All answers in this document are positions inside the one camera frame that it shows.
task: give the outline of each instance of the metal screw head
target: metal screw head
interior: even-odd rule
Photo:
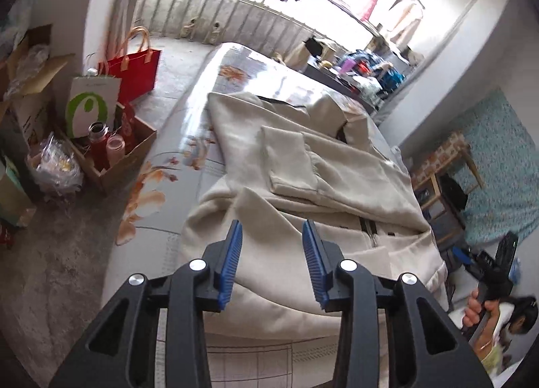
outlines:
[[[410,272],[403,274],[402,280],[407,285],[415,285],[417,283],[417,277],[411,274]]]
[[[129,284],[133,286],[138,286],[144,283],[144,276],[142,274],[133,274],[129,278]]]
[[[193,271],[202,271],[206,267],[206,262],[202,259],[194,259],[189,262],[189,268]]]
[[[354,271],[355,269],[357,269],[357,263],[350,259],[344,259],[340,263],[340,266],[341,269],[344,269],[345,271]]]

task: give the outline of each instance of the blue patterned cloth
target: blue patterned cloth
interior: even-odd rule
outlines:
[[[539,226],[539,155],[534,141],[499,89],[452,121],[472,146],[486,183],[475,189],[464,211],[466,240],[481,244],[513,231],[522,241]],[[475,184],[465,166],[453,175],[463,187]]]

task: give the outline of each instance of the beige hoodie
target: beige hoodie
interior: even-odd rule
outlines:
[[[339,315],[314,300],[301,244],[306,218],[373,274],[410,271],[430,291],[443,285],[445,264],[410,178],[372,147],[365,116],[350,117],[330,97],[306,109],[248,93],[211,93],[208,109],[227,174],[187,219],[179,264],[224,239],[232,219],[244,236],[231,302],[207,316],[206,332],[280,340],[339,334]],[[348,144],[334,139],[340,128]],[[378,234],[361,231],[359,217],[375,221]]]

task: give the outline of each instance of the person's hand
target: person's hand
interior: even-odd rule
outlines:
[[[472,327],[473,325],[479,323],[479,314],[481,313],[482,307],[481,303],[477,301],[478,295],[479,292],[477,289],[475,289],[468,298],[468,306],[464,309],[463,317],[463,325],[466,327]],[[484,327],[484,330],[491,328],[492,333],[494,333],[494,329],[496,328],[498,319],[500,318],[500,302],[498,300],[486,301],[484,302],[484,308],[490,312],[490,319],[488,320],[487,325]]]
[[[477,301],[478,294],[479,292],[476,289],[472,291],[470,298],[468,298],[468,306],[464,309],[463,317],[463,325],[466,327],[479,323],[479,314],[482,308],[481,303]],[[498,300],[486,301],[484,302],[484,308],[490,312],[490,318],[474,345],[474,352],[480,360],[484,359],[492,350],[494,330],[500,318],[500,302]]]

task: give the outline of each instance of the person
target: person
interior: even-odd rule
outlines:
[[[479,323],[481,304],[477,300],[478,291],[474,290],[464,309],[462,323],[471,327]],[[484,308],[490,312],[490,319],[475,342],[473,349],[487,373],[491,377],[502,371],[503,352],[509,348],[508,337],[526,334],[537,321],[537,300],[533,296],[505,297],[502,300],[486,301]]]

